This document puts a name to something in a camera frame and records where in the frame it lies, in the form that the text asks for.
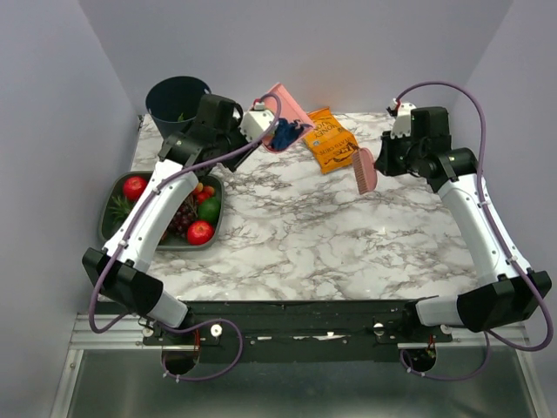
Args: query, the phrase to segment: green fruit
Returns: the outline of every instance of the green fruit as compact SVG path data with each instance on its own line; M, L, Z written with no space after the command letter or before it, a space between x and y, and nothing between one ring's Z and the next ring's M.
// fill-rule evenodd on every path
M208 198L198 207L198 219L216 224L220 215L220 202L217 198Z

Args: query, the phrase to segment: fruit tray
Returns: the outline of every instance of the fruit tray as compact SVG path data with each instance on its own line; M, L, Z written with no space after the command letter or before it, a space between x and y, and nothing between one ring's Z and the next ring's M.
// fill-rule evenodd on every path
M98 233L103 243L108 241L119 228L119 224L115 221L114 215L112 214L111 211L112 199L123 195L122 187L124 185L124 182L128 178L133 176L139 176L149 181L151 175L152 172L127 172L124 176L120 177L114 183L114 186L111 188L111 194L109 195L108 199L106 200L106 203L104 204L103 211L101 213L99 228L98 228ZM169 233L168 236L164 239L164 241L158 245L157 251L200 251L200 250L205 250L217 240L218 229L220 228L220 223L223 218L225 188L222 182L220 181L220 179L213 177L211 175L205 176L199 181L204 185L210 185L214 187L215 197L220 201L220 214L218 215L217 223L214 224L214 228L215 228L214 235L212 236L211 239L209 239L204 244L201 244L199 246L192 246L185 239L180 238L172 233Z

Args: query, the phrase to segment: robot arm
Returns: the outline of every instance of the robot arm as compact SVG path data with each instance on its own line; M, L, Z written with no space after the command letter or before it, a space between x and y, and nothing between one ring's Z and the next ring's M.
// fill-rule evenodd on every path
M168 327L180 327L188 306L169 295L160 280L147 274L158 242L176 210L197 186L198 177L208 174L214 166L208 162L239 152L222 162L230 171L236 171L259 143L246 152L240 148L270 129L273 119L274 114L262 104L244 114L228 98L208 94L201 99L197 116L181 132L164 141L148 186L122 227L102 251L94 248L86 251L82 261L93 285L106 274L100 289L102 295L142 317ZM203 167L181 173L194 165ZM176 179L158 189L161 182L170 178ZM132 232L126 237L130 226ZM112 264L105 271L109 262Z
M434 297L415 302L415 320L425 326L466 327L474 332L525 320L538 306L532 292L506 260L500 242L487 221L482 205L491 205L495 224L515 261L545 297L551 288L546 272L535 272L516 249L493 204L485 180L480 202L476 190L477 160L467 148L453 150L448 113L442 107L417 109L396 103L388 109L396 117L393 128L383 133L375 164L386 176L410 173L423 177L451 211L472 255L480 286L457 296Z

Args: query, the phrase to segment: pink brush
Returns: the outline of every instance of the pink brush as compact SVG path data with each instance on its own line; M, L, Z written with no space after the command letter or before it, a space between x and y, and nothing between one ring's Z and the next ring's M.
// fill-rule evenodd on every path
M359 194L365 194L377 187L377 173L373 164L372 152L367 148L359 148L352 154L352 167L356 174Z

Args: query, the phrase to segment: snack bag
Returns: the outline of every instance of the snack bag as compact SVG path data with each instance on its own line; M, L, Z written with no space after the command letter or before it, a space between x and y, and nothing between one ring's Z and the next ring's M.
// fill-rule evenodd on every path
M308 113L308 116L315 129L304 141L321 166L321 172L327 174L350 165L352 154L358 149L358 141L352 133L342 127L328 107Z

